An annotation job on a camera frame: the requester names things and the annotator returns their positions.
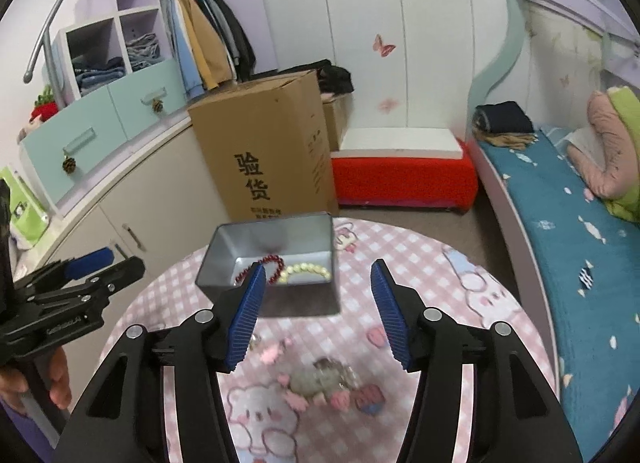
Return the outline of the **silver metal tin box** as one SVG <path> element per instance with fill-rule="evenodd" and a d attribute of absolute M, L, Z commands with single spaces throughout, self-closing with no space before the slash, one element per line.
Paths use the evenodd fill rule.
<path fill-rule="evenodd" d="M 209 298 L 264 268 L 265 318 L 333 316 L 341 312 L 332 216 L 327 212 L 219 226 L 206 249 L 196 286 Z"/>

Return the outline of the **green paper bag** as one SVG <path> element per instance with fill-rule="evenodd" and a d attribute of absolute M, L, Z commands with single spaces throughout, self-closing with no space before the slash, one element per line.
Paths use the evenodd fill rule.
<path fill-rule="evenodd" d="M 34 192 L 18 172 L 10 166 L 1 169 L 1 178 L 8 185 L 11 211 L 11 235 L 20 251 L 37 245 L 49 228 L 50 218 Z"/>

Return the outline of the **beige lower cabinet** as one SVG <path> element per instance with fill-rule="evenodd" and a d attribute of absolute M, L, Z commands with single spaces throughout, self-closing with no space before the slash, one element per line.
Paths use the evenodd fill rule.
<path fill-rule="evenodd" d="M 54 216 L 33 249 L 17 261 L 24 277 L 59 259 L 108 247 L 118 261 L 137 256 L 144 277 L 111 299 L 104 324 L 65 347 L 70 388 L 80 397 L 118 320 L 157 277 L 205 246 L 226 221 L 190 120 L 171 127 L 111 171 L 64 217 Z"/>

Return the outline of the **red strawberry plush toy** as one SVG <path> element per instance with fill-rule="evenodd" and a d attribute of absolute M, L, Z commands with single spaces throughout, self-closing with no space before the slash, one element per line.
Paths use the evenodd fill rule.
<path fill-rule="evenodd" d="M 34 104 L 32 114 L 30 114 L 29 122 L 39 120 L 46 123 L 47 120 L 58 114 L 58 105 L 55 102 L 53 89 L 50 85 L 45 85 L 42 93 L 38 96 Z"/>

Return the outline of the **teal patterned bed mattress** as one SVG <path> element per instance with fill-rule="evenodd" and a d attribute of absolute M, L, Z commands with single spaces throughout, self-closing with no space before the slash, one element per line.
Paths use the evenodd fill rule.
<path fill-rule="evenodd" d="M 608 213 L 544 134 L 518 151 L 473 145 L 527 316 L 582 456 L 639 394 L 639 228 Z"/>

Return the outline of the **pink checked tablecloth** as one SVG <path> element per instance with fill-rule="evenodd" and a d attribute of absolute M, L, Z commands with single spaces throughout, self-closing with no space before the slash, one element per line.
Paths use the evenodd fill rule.
<path fill-rule="evenodd" d="M 551 357 L 524 309 L 485 268 L 451 246 L 368 220 L 334 222 L 341 311 L 332 317 L 261 319 L 252 348 L 219 385 L 243 462 L 391 462 L 397 457 L 419 377 L 406 373 L 386 342 L 369 285 L 383 259 L 395 280 L 424 303 L 472 327 L 508 322 L 544 377 Z M 352 368 L 354 399 L 304 405 L 285 397 L 285 375 L 328 357 Z"/>

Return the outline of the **large cardboard box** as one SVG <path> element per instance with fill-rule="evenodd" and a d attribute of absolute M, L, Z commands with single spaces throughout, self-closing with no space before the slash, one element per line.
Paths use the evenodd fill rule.
<path fill-rule="evenodd" d="M 337 212 L 315 72 L 230 85 L 191 105 L 189 115 L 232 221 Z"/>

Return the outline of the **grey metal handrail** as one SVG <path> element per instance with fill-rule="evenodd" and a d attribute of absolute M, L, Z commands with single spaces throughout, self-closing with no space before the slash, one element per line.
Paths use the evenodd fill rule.
<path fill-rule="evenodd" d="M 63 2 L 64 0 L 55 0 L 47 17 L 44 19 L 34 48 L 32 48 L 32 53 L 30 54 L 29 60 L 27 62 L 26 71 L 23 75 L 23 82 L 25 85 L 28 85 L 34 77 L 35 67 L 40 56 L 40 52 L 44 53 L 44 62 L 46 62 L 46 65 L 49 65 L 51 55 L 50 27 L 56 15 L 58 14 L 58 10 L 60 10 Z"/>

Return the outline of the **hanging clothes row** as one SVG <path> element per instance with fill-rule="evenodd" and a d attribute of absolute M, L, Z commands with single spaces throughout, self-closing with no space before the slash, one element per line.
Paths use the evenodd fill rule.
<path fill-rule="evenodd" d="M 189 100 L 252 78 L 253 47 L 224 0 L 160 0 L 160 8 Z"/>

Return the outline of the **pink and green quilt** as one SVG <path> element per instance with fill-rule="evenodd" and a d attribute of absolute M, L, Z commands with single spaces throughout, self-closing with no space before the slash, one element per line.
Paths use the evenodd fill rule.
<path fill-rule="evenodd" d="M 595 91 L 588 101 L 587 116 L 602 163 L 575 142 L 576 132 L 567 145 L 567 157 L 611 215 L 638 223 L 639 99 L 627 86 Z"/>

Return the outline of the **lilac staircase shelf unit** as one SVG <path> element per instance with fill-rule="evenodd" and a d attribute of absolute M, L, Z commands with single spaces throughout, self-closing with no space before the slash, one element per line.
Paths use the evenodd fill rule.
<path fill-rule="evenodd" d="M 273 71 L 264 0 L 224 0 Z M 58 114 L 29 131 L 21 160 L 44 201 L 69 212 L 116 160 L 162 132 L 192 101 L 171 52 L 160 0 L 78 0 L 51 38 L 47 71 Z"/>

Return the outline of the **red bench with white top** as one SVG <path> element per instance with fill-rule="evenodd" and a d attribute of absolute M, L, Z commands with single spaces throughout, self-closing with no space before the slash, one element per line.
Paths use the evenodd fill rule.
<path fill-rule="evenodd" d="M 334 157 L 335 193 L 342 206 L 449 208 L 469 212 L 478 182 L 468 146 L 462 157 Z"/>

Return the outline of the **white pillow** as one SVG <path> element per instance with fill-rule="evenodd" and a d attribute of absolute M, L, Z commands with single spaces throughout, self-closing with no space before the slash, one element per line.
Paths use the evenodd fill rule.
<path fill-rule="evenodd" d="M 602 140 L 591 127 L 576 129 L 566 139 L 592 163 L 597 164 L 600 168 L 605 166 Z"/>

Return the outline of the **folded dark clothes pile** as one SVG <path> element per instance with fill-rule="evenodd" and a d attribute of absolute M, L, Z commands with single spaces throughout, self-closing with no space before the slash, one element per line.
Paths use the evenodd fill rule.
<path fill-rule="evenodd" d="M 516 151 L 537 140 L 532 121 L 515 101 L 477 105 L 472 131 L 476 140 Z"/>

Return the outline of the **small cardboard box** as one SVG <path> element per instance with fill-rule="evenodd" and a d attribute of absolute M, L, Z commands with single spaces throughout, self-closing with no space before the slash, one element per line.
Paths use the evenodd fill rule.
<path fill-rule="evenodd" d="M 341 94 L 322 102 L 326 133 L 332 152 L 338 151 L 348 126 L 350 111 L 349 94 Z"/>

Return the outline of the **black clothes heap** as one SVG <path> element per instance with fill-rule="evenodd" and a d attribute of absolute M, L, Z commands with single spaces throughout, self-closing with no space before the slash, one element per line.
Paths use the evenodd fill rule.
<path fill-rule="evenodd" d="M 308 71 L 316 73 L 321 93 L 333 93 L 339 96 L 340 94 L 353 93 L 355 90 L 354 84 L 352 83 L 352 74 L 350 74 L 349 70 L 334 65 L 329 59 L 300 64 L 286 68 L 285 70 L 273 70 L 254 74 L 252 79 L 262 79 Z"/>

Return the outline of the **white wardrobe with butterflies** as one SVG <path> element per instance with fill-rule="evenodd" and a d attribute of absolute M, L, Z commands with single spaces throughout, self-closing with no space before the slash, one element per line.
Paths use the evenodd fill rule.
<path fill-rule="evenodd" d="M 462 136 L 473 78 L 506 37 L 506 0 L 264 0 L 280 67 L 352 74 L 352 126 Z"/>

